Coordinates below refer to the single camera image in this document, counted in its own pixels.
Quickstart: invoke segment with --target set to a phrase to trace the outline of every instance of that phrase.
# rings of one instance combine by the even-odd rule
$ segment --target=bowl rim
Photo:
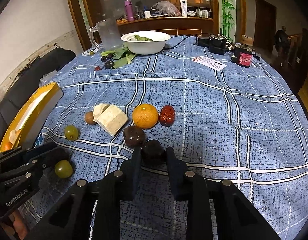
[[[125,41],[125,42],[132,42],[132,43],[140,43],[140,42],[142,42],[142,43],[144,43],[144,42],[160,42],[160,41],[129,41],[129,40],[126,39],[126,36],[127,36],[127,35],[131,35],[131,34],[134,34],[134,33],[140,33],[140,32],[155,32],[155,33],[161,33],[161,34],[166,35],[166,39],[163,39],[163,40],[160,40],[160,41],[168,41],[168,40],[171,38],[171,36],[170,36],[169,34],[163,33],[163,32],[157,32],[157,31],[138,31],[138,32],[132,32],[132,33],[126,33],[126,34],[124,34],[124,35],[121,37],[121,40],[122,40],[122,41]]]

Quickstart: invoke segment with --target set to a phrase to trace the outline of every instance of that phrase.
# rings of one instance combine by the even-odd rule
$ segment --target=black cable
[[[195,36],[195,35],[200,35],[200,34],[210,34],[210,33],[197,33],[197,34],[192,34],[192,35],[187,35],[187,37],[185,37],[183,40],[181,40],[179,43],[177,43],[175,46],[171,47],[171,48],[166,48],[166,49],[174,49],[176,46],[180,45],[183,41],[185,41],[187,38]]]

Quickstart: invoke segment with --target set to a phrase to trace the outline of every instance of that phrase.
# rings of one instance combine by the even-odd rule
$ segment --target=black chair
[[[71,50],[56,48],[38,57],[25,69],[0,103],[0,144],[3,136],[19,110],[39,87],[43,75],[59,71],[76,57]]]

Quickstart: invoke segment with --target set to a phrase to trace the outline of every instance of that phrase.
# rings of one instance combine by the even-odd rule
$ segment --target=red date
[[[163,126],[171,126],[175,120],[175,110],[172,106],[163,106],[159,114],[159,122]]]

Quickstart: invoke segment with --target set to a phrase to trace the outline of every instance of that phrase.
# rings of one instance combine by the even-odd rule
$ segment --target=clear plastic pitcher
[[[97,44],[93,33],[98,31],[102,44]],[[104,48],[105,50],[117,49],[122,47],[123,41],[118,32],[116,20],[109,18],[96,23],[95,27],[90,28],[90,40],[93,46],[98,49]]]

